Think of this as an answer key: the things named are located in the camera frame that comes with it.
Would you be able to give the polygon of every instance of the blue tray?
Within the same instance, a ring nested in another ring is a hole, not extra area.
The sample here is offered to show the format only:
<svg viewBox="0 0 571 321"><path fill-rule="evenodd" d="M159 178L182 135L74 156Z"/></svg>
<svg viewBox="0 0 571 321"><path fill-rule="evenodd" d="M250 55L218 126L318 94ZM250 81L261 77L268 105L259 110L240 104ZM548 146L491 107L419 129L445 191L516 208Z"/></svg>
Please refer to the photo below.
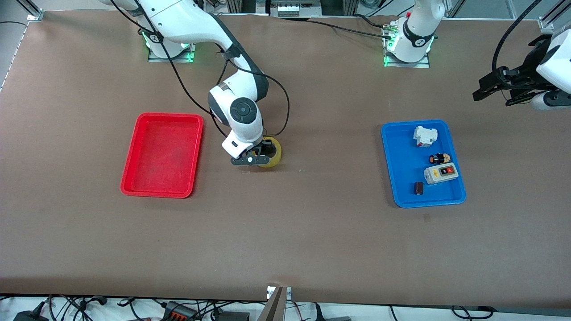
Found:
<svg viewBox="0 0 571 321"><path fill-rule="evenodd" d="M438 130L438 139L430 147L416 147L412 138L416 126ZM413 121L387 123L381 129L385 156L395 203L403 208L428 207L460 204L466 200L466 190L462 181L462 172L454 151L452 137L445 122ZM459 177L434 185L427 184L424 170L433 166L428 162L430 155L446 153L458 169ZM424 183L424 194L414 194L415 182Z"/></svg>

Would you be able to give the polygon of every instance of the brown table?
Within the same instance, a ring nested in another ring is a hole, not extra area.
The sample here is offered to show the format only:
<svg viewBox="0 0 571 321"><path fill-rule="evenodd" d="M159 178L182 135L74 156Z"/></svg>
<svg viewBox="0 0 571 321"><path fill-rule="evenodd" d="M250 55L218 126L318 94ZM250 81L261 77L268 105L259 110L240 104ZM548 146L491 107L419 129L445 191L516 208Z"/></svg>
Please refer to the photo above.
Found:
<svg viewBox="0 0 571 321"><path fill-rule="evenodd" d="M264 299L284 284L300 301L571 308L571 111L472 101L510 22L443 21L426 70L384 68L374 38L223 20L289 92L284 157L231 166L206 117L182 200L119 191L139 114L199 112L168 64L146 62L136 27L113 11L30 26L0 94L0 292ZM537 35L522 23L500 64L518 66ZM205 105L215 50L179 65ZM279 88L259 106L277 130ZM468 199L397 208L380 127L430 118L450 126Z"/></svg>

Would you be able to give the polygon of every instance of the control box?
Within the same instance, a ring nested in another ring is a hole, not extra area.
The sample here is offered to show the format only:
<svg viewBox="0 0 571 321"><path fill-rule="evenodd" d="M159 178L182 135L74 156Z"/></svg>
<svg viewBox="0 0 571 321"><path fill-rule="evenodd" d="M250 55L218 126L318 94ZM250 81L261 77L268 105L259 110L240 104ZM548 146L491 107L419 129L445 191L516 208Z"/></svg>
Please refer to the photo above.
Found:
<svg viewBox="0 0 571 321"><path fill-rule="evenodd" d="M429 184L446 182L458 178L458 170L454 163L438 164L425 169L424 178Z"/></svg>

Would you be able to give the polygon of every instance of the round joint cap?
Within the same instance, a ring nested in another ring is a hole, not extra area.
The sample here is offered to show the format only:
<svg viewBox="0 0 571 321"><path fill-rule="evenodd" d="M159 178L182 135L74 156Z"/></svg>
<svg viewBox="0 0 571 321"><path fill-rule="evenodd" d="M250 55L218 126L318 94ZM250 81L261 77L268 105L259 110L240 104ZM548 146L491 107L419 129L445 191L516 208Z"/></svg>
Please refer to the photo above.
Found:
<svg viewBox="0 0 571 321"><path fill-rule="evenodd" d="M252 99L236 98L230 105L230 115L235 121L242 124L250 124L256 119L258 110Z"/></svg>

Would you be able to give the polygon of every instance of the red tray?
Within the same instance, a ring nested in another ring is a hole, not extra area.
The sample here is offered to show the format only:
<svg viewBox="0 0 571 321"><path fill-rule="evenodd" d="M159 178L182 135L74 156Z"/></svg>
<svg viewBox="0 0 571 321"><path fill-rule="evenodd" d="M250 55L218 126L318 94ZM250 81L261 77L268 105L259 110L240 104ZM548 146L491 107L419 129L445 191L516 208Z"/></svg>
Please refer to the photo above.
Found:
<svg viewBox="0 0 571 321"><path fill-rule="evenodd" d="M189 196L203 124L199 115L141 114L127 154L121 192L131 196Z"/></svg>

